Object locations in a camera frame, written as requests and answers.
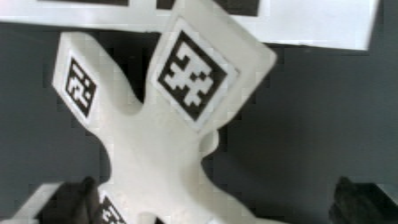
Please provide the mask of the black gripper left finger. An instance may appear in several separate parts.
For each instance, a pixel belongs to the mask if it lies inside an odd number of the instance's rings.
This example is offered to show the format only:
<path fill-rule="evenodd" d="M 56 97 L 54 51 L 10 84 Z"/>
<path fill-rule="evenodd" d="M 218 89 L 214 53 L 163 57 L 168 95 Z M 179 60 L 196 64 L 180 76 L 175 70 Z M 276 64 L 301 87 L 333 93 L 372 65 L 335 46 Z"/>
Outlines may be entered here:
<path fill-rule="evenodd" d="M 5 224 L 101 224 L 99 193 L 92 177 L 44 183 Z"/>

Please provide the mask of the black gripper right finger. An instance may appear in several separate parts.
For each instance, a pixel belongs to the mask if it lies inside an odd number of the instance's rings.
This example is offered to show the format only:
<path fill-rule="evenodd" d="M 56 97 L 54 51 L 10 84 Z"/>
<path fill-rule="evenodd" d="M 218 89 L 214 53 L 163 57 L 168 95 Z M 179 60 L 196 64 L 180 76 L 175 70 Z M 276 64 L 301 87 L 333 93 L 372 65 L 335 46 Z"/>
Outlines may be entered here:
<path fill-rule="evenodd" d="M 340 177 L 328 209 L 330 224 L 398 224 L 398 185 Z"/>

